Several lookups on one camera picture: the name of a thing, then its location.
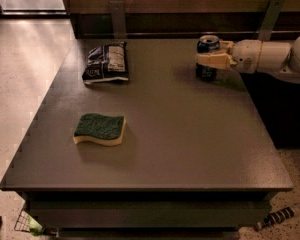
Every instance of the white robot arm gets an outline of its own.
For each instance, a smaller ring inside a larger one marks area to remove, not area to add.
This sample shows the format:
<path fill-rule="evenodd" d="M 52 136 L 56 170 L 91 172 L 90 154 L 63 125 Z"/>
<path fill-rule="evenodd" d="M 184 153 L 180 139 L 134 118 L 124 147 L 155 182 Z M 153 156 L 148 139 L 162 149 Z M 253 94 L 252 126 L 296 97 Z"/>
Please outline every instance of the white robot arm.
<path fill-rule="evenodd" d="M 198 67 L 250 74 L 263 72 L 300 84 L 300 37 L 294 42 L 243 40 L 234 43 L 207 35 L 200 38 L 197 48 Z"/>

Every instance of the sponge scrub pad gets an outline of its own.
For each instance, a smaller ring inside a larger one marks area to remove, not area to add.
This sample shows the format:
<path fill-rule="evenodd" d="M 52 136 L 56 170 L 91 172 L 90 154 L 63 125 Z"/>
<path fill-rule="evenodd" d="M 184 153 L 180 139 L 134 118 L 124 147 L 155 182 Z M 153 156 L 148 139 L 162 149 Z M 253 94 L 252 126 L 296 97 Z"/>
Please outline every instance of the sponge scrub pad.
<path fill-rule="evenodd" d="M 91 141 L 104 146 L 122 143 L 126 120 L 123 116 L 89 113 L 81 116 L 73 135 L 75 144 Z"/>

